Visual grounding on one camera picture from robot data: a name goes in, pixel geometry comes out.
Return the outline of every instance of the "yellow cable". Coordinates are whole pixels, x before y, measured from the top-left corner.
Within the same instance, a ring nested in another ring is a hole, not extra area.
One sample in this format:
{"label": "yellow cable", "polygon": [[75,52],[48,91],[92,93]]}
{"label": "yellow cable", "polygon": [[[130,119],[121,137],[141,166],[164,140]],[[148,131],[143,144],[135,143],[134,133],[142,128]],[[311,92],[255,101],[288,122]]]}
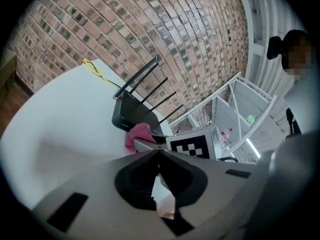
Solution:
{"label": "yellow cable", "polygon": [[107,83],[109,83],[109,84],[111,84],[111,85],[113,85],[113,86],[116,86],[116,87],[119,87],[119,88],[120,88],[119,85],[115,84],[114,82],[111,82],[111,81],[107,80],[107,79],[104,77],[104,73],[103,73],[96,65],[94,66],[94,64],[93,64],[90,60],[84,58],[84,59],[83,59],[83,64],[85,64],[86,67],[87,67],[92,73],[94,73],[96,76],[101,77],[101,78],[102,78],[104,81],[106,81]]}

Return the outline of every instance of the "wifi router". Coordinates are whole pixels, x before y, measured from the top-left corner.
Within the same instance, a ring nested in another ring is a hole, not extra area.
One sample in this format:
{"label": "wifi router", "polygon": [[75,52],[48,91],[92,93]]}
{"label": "wifi router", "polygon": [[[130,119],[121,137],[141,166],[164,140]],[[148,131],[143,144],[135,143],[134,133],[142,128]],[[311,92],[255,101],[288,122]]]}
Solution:
{"label": "wifi router", "polygon": [[[139,80],[139,82],[132,88],[131,91],[127,91],[126,88],[145,70],[153,67]],[[179,110],[183,105],[180,105],[172,113],[170,113],[166,118],[158,121],[156,114],[153,112],[158,106],[170,99],[177,92],[175,91],[152,109],[147,108],[144,102],[163,84],[168,78],[166,77],[156,88],[154,88],[142,101],[139,101],[136,97],[132,95],[137,86],[159,65],[157,62],[157,57],[153,58],[148,62],[142,69],[140,69],[133,77],[131,77],[123,87],[116,92],[114,97],[116,98],[112,123],[115,127],[120,128],[126,132],[129,132],[135,125],[146,123],[150,125],[151,133],[154,136],[164,136],[160,124],[167,120],[171,115],[173,115],[177,110]]]}

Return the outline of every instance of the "wooden floor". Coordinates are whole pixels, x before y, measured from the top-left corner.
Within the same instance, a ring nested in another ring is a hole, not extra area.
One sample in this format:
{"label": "wooden floor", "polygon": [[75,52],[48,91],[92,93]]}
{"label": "wooden floor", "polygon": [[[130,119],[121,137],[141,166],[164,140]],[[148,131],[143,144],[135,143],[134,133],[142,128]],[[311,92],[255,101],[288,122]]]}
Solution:
{"label": "wooden floor", "polygon": [[15,82],[0,108],[0,138],[11,119],[29,98],[30,96]]}

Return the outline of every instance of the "green toy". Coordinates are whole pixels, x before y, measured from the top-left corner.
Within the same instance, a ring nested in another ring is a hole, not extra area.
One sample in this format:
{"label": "green toy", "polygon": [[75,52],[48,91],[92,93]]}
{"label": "green toy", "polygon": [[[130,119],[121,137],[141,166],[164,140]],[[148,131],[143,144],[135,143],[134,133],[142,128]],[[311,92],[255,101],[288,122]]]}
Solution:
{"label": "green toy", "polygon": [[252,125],[256,120],[256,115],[248,115],[245,120],[249,123],[249,125]]}

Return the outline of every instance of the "white table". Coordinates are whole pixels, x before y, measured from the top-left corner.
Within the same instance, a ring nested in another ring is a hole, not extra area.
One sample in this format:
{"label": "white table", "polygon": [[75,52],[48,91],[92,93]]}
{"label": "white table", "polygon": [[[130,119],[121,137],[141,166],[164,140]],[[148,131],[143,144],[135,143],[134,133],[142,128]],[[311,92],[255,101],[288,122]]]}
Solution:
{"label": "white table", "polygon": [[[125,83],[102,60],[93,63],[107,79]],[[117,89],[83,64],[48,83],[17,112],[1,138],[0,157],[12,191],[25,206],[33,209],[50,191],[92,165],[131,154],[124,146],[127,133],[111,122]],[[159,121],[164,118],[154,113]],[[166,121],[161,128],[172,135]]]}

